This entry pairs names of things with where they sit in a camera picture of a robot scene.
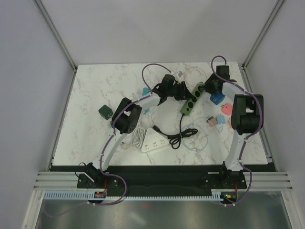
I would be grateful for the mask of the blue cube adapter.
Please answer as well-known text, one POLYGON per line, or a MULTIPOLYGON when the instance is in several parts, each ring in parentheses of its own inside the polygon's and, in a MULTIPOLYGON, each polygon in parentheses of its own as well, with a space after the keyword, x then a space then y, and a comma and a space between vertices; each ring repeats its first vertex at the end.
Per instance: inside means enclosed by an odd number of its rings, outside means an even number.
POLYGON ((210 101, 215 105, 218 105, 224 100, 224 98, 225 98, 224 94, 222 94, 221 92, 216 92, 215 94, 212 94, 210 96, 210 101))

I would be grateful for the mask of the green power strip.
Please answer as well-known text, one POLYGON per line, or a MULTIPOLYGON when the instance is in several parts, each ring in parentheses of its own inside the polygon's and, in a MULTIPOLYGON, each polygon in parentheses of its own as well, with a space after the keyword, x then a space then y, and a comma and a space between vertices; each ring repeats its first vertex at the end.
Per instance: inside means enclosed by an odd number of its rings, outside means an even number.
POLYGON ((204 83, 199 82, 193 91, 191 92, 192 98, 188 99, 185 104, 182 106, 180 113, 184 116, 188 116, 190 112, 194 109, 195 104, 198 102, 200 96, 204 91, 204 83))

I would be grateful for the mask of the pink plug adapter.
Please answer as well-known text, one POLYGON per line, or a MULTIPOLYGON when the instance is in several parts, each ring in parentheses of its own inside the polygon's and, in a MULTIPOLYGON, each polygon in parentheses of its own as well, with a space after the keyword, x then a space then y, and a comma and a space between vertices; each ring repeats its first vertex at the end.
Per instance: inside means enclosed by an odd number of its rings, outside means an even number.
POLYGON ((230 103, 226 103, 221 105, 221 112, 225 115, 231 115, 233 111, 233 105, 230 103))

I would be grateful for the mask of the teal power strip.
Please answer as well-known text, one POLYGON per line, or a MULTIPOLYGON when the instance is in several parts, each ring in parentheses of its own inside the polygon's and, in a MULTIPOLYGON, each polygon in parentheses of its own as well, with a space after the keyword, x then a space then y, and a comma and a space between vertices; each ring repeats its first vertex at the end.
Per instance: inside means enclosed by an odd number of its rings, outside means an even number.
POLYGON ((142 96, 148 95, 151 90, 148 87, 144 87, 142 90, 142 96))

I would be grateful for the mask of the light blue charger plug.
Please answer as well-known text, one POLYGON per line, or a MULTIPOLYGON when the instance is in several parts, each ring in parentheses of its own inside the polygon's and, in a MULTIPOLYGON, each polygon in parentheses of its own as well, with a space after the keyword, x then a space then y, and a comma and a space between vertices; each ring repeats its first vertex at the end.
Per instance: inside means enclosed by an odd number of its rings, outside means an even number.
POLYGON ((221 114, 216 116, 216 120, 218 125, 224 125, 226 123, 225 117, 221 114))

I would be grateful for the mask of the white triangular power strip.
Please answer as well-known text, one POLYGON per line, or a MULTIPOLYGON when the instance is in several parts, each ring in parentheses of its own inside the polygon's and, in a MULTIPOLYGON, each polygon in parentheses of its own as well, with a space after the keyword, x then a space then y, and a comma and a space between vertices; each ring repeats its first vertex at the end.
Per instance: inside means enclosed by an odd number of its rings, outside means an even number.
POLYGON ((169 140, 152 128, 146 130, 141 151, 147 153, 169 145, 169 140))

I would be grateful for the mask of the dark green cube adapter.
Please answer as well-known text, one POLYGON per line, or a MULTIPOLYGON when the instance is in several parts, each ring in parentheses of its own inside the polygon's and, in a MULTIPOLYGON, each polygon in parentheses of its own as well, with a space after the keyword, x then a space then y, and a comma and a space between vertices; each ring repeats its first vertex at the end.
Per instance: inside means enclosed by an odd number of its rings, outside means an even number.
POLYGON ((108 120, 113 116, 112 109, 105 104, 98 110, 98 112, 100 116, 103 117, 105 120, 108 120))

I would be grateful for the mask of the beige dual usb adapter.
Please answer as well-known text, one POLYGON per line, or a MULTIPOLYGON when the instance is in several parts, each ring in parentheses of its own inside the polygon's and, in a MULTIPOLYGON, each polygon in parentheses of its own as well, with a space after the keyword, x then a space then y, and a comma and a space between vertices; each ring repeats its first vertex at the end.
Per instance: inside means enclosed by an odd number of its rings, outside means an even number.
POLYGON ((217 120, 213 116, 208 117, 206 122, 210 127, 214 127, 217 125, 217 120))

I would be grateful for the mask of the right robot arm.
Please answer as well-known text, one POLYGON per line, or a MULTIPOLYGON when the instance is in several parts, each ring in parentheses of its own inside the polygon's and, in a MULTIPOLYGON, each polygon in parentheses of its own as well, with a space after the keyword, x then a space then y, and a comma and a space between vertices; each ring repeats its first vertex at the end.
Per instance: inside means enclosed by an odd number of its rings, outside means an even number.
POLYGON ((264 97, 247 92, 235 80, 231 80, 227 65, 218 65, 203 88, 210 94, 220 92, 233 102, 232 144, 219 173, 211 174, 211 187, 246 188, 242 160, 248 139, 257 134, 264 125, 264 97))

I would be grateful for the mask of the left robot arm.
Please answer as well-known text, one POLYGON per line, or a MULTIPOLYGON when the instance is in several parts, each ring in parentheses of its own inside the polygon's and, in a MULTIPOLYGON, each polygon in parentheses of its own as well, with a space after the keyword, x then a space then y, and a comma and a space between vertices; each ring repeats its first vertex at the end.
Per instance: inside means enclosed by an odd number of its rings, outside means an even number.
POLYGON ((110 160, 123 139, 136 129, 142 111, 161 105, 169 97, 184 101, 192 100, 194 95, 184 81, 178 82, 173 75, 166 74, 149 94, 135 100, 123 98, 112 117, 109 139, 95 160, 84 167, 84 172, 79 175, 77 188, 103 188, 109 177, 121 180, 126 186, 126 181, 121 176, 106 173, 110 160))

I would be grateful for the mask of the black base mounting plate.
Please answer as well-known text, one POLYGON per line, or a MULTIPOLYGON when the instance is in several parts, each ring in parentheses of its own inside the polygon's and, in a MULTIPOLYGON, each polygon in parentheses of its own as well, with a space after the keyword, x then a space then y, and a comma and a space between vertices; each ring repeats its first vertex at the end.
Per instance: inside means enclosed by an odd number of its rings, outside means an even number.
POLYGON ((248 187, 245 170, 212 166, 109 166, 101 174, 92 165, 52 166, 52 172, 79 172, 78 188, 106 188, 108 197, 210 196, 212 189, 248 187))

